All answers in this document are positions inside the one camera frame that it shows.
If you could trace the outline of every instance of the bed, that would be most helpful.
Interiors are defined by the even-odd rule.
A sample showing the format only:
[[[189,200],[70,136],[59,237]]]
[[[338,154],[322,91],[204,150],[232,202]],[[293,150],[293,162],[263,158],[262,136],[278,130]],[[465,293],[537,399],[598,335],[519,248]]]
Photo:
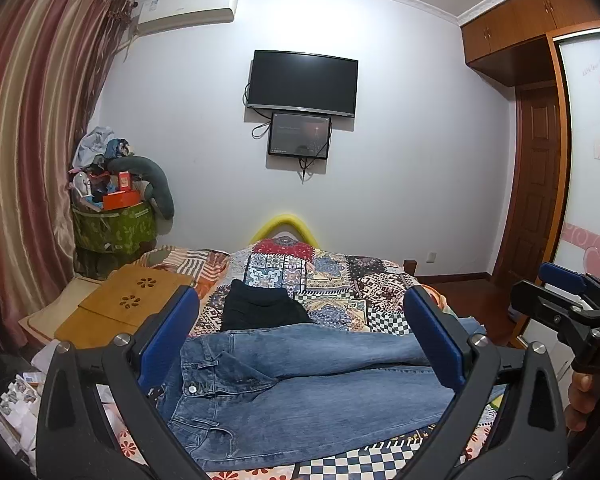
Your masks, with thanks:
[[[410,333],[402,313],[402,297],[409,286],[418,284],[395,262],[323,251],[287,236],[261,240],[233,254],[164,246],[144,254],[135,264],[191,277],[191,285],[201,298],[200,314],[189,333],[192,337],[220,330],[224,299],[234,279],[251,286],[286,288],[316,323],[340,330],[395,335]],[[443,311],[453,313],[443,296],[428,290]],[[459,459],[461,463],[477,456],[496,413],[496,403],[485,407]],[[433,428],[427,426],[334,457],[275,468],[219,471],[209,476],[212,480],[390,479],[417,452]],[[144,463],[126,428],[116,433],[124,455]]]

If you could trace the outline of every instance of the striped curtain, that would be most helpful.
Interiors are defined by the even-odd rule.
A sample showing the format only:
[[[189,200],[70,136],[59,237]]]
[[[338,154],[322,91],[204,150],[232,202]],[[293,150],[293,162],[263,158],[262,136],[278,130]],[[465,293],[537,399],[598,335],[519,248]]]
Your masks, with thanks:
[[[119,21],[112,1],[7,0],[0,10],[0,319],[18,345],[18,320],[74,274],[66,172],[124,29],[105,37]]]

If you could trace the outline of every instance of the black television screen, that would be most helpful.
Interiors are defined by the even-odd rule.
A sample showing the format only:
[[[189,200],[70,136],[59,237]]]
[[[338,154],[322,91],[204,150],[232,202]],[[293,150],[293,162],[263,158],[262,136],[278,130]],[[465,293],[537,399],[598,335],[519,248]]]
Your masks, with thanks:
[[[356,60],[256,50],[247,106],[353,117],[357,86]]]
[[[276,112],[271,118],[269,155],[327,158],[331,118]]]

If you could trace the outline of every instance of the blue gripper pad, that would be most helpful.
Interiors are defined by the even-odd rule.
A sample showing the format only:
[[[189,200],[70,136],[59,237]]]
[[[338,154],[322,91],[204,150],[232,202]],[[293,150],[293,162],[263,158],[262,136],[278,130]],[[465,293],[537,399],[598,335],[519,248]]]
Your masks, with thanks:
[[[404,293],[402,309],[440,384],[451,388],[455,393],[460,392],[466,383],[464,359],[462,352],[443,326],[441,316],[453,318],[448,323],[454,322],[458,325],[458,328],[464,332],[464,334],[459,332],[459,335],[465,341],[469,334],[455,317],[440,312],[438,306],[421,286],[412,286]]]
[[[587,290],[587,283],[582,274],[548,262],[540,266],[538,278],[576,296],[584,294]]]
[[[198,295],[189,287],[142,352],[138,385],[144,394],[164,381],[198,318],[199,307]]]

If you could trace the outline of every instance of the folded black clothing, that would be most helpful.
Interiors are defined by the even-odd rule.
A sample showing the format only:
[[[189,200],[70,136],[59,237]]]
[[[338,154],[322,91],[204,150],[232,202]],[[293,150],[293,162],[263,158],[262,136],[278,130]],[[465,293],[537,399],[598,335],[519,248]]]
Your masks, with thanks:
[[[289,297],[286,288],[248,286],[240,280],[233,280],[224,300],[220,331],[311,322],[304,307]]]

